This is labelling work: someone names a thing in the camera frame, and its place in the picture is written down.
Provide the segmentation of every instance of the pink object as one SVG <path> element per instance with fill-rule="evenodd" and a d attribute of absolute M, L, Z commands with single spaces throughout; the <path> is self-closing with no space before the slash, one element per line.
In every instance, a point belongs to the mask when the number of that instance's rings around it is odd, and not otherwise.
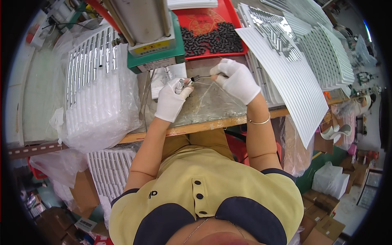
<path fill-rule="evenodd" d="M 355 155 L 355 153 L 357 152 L 357 145 L 351 144 L 350 148 L 347 150 L 348 154 L 350 156 Z"/>

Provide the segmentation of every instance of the white glove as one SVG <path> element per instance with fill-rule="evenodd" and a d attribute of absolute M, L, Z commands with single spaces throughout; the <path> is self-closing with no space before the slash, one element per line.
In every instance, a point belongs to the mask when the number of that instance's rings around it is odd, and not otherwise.
<path fill-rule="evenodd" d="M 240 99 L 248 105 L 260 93 L 260 87 L 256 84 L 249 69 L 235 60 L 222 59 L 219 64 L 211 68 L 210 74 L 226 74 L 229 78 L 219 75 L 216 83 L 226 92 Z"/>
<path fill-rule="evenodd" d="M 158 105 L 156 107 L 155 116 L 168 122 L 174 122 L 181 111 L 185 99 L 192 93 L 193 87 L 185 87 L 180 94 L 176 94 L 174 90 L 181 78 L 175 78 L 167 82 L 167 84 L 159 91 Z M 184 79 L 186 86 L 189 79 Z"/>

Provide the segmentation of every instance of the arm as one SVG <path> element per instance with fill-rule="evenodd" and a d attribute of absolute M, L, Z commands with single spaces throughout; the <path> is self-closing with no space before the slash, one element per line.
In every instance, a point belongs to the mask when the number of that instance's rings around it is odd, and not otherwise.
<path fill-rule="evenodd" d="M 210 71 L 211 79 L 216 81 L 229 94 L 247 105 L 247 117 L 253 122 L 265 122 L 269 111 L 260 87 L 256 84 L 249 69 L 230 59 L 221 62 Z M 275 135 L 271 121 L 265 124 L 247 123 L 247 151 L 251 167 L 262 171 L 269 168 L 282 169 L 276 155 Z"/>
<path fill-rule="evenodd" d="M 169 125 L 170 122 L 156 117 L 152 120 L 142 146 L 132 161 L 124 191 L 141 188 L 147 182 L 156 179 Z"/>
<path fill-rule="evenodd" d="M 267 103 L 263 95 L 259 93 L 248 104 L 247 117 L 253 122 L 265 122 L 268 116 Z M 246 148 L 249 165 L 258 171 L 270 168 L 282 169 L 276 154 L 275 135 L 271 120 L 259 125 L 247 122 L 247 129 Z"/>
<path fill-rule="evenodd" d="M 124 192 L 141 188 L 147 182 L 156 179 L 161 165 L 166 130 L 170 123 L 176 120 L 185 99 L 193 91 L 193 87 L 186 87 L 181 94 L 175 94 L 174 88 L 178 80 L 179 78 L 175 78 L 169 81 L 159 92 L 155 118 L 147 130 L 142 146 L 132 161 Z"/>

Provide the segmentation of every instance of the bracelet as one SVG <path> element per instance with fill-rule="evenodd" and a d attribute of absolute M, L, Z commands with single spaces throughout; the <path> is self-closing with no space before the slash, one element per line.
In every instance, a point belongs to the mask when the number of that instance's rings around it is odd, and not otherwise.
<path fill-rule="evenodd" d="M 265 124 L 265 123 L 267 123 L 270 119 L 271 119 L 271 113 L 268 112 L 268 119 L 267 119 L 265 122 L 262 122 L 262 123 L 254 123 L 254 122 L 252 122 L 252 120 L 249 120 L 249 119 L 248 119 L 248 121 L 249 121 L 250 123 L 253 123 L 253 124 Z"/>

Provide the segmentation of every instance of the metal cylinder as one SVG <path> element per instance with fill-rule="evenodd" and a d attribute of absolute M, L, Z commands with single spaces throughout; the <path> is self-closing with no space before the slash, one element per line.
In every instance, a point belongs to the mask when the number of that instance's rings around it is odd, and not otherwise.
<path fill-rule="evenodd" d="M 145 44 L 169 35 L 170 22 L 166 0 L 109 0 L 109 2 L 127 32 L 137 43 Z"/>

